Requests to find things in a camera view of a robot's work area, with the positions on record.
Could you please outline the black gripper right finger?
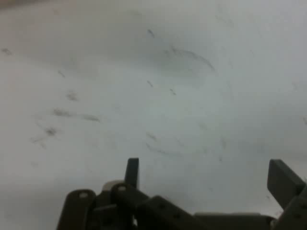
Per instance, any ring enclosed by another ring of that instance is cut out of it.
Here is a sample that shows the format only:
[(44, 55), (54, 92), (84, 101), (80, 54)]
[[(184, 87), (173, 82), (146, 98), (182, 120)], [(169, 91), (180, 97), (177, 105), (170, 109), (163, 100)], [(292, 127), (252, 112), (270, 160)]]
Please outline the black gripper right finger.
[(273, 230), (307, 228), (307, 183), (282, 160), (269, 162), (267, 188), (283, 209), (272, 224)]

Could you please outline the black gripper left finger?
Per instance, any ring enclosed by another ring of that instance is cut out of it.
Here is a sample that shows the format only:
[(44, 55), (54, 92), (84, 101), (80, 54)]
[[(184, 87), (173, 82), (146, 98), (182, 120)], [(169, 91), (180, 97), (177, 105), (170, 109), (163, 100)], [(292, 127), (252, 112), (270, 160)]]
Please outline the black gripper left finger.
[(195, 219), (160, 196), (138, 190), (139, 159), (130, 158), (125, 177), (96, 195), (80, 189), (65, 199), (58, 230), (193, 230)]

